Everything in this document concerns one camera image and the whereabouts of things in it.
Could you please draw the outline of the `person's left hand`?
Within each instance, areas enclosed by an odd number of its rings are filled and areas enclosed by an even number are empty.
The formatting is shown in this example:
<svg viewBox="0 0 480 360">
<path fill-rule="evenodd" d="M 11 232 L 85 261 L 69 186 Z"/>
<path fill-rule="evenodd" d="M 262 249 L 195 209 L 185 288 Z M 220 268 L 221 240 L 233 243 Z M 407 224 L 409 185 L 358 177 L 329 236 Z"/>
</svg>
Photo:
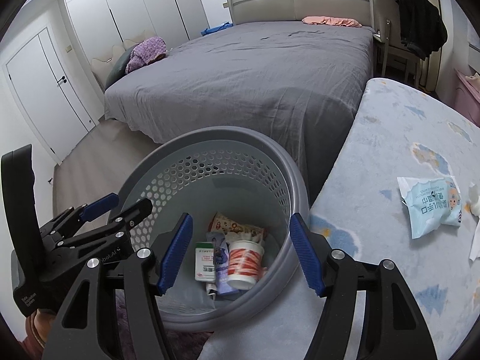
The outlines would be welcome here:
<svg viewBox="0 0 480 360">
<path fill-rule="evenodd" d="M 26 337 L 21 345 L 30 359 L 41 359 L 55 315 L 37 310 L 25 320 Z"/>
</svg>

